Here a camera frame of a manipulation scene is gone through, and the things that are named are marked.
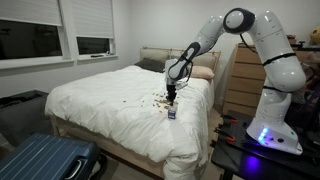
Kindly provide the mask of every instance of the bed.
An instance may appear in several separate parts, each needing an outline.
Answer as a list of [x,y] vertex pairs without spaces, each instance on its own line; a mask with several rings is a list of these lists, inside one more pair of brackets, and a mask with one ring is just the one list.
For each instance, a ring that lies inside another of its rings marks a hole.
[[45,112],[55,134],[64,130],[95,141],[111,157],[155,178],[198,179],[208,160],[207,116],[220,52],[194,59],[188,86],[177,93],[176,119],[169,120],[163,67],[182,52],[143,47],[134,65],[54,88]]

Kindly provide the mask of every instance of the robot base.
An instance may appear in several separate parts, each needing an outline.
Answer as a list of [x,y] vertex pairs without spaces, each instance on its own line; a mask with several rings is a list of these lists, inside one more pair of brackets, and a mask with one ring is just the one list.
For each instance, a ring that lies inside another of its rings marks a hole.
[[283,121],[257,112],[247,133],[262,146],[301,155],[302,147],[297,134]]

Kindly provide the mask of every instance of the wooden dresser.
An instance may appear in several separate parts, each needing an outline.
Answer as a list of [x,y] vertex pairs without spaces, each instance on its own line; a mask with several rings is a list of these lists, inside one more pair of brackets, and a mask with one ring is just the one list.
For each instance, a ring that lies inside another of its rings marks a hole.
[[[306,51],[295,53],[299,60],[308,54]],[[233,110],[253,116],[260,100],[266,72],[258,54],[242,44],[235,47],[231,61],[222,113]]]

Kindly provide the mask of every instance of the window blind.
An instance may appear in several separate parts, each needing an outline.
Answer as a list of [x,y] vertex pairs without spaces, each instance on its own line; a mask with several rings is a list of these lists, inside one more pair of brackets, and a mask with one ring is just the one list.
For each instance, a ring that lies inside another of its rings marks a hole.
[[72,0],[76,36],[113,38],[111,0]]
[[58,0],[0,0],[0,19],[62,25]]

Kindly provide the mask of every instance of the wooden headboard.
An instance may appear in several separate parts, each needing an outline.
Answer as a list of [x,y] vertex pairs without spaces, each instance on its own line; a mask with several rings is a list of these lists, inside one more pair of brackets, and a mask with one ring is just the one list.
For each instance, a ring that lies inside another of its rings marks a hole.
[[[168,59],[178,58],[182,55],[184,49],[175,48],[156,48],[144,46],[140,49],[140,60],[152,59],[165,62]],[[208,51],[195,57],[192,61],[195,66],[206,66],[215,73],[220,58],[220,51]]]

